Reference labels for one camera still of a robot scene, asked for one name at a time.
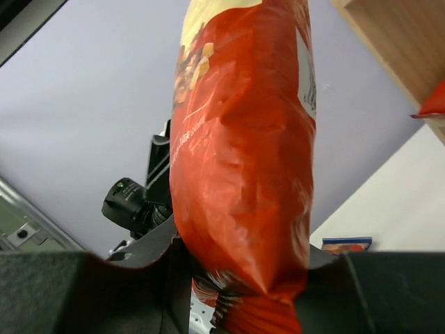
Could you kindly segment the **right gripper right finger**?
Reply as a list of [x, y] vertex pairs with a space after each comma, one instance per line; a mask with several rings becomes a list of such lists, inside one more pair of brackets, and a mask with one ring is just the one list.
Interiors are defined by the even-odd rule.
[[303, 333], [443, 333], [444, 254], [310, 248], [295, 299]]

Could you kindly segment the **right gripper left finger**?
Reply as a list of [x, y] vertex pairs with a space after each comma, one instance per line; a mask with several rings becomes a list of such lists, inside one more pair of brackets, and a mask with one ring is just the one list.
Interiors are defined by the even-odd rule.
[[169, 218], [110, 260], [1, 254], [2, 333], [187, 333], [188, 251]]

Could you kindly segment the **cassava chips bag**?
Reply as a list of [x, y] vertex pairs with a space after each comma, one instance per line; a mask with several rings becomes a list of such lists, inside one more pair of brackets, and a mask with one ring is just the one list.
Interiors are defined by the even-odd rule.
[[224, 333], [300, 333], [316, 84], [306, 1], [192, 1], [173, 93], [170, 189], [193, 290]]
[[437, 84], [432, 94], [422, 104], [418, 113], [411, 115], [414, 119], [443, 118], [445, 115], [445, 81]]

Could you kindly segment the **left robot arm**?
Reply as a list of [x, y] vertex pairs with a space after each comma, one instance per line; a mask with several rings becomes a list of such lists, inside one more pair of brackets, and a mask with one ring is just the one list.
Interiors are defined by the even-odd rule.
[[177, 231], [170, 195], [170, 123], [151, 139], [145, 184], [129, 177], [107, 193], [102, 214], [130, 233], [110, 251], [108, 260], [126, 269], [140, 269], [134, 303], [141, 321], [131, 333], [214, 333], [213, 308], [191, 290], [191, 257]]

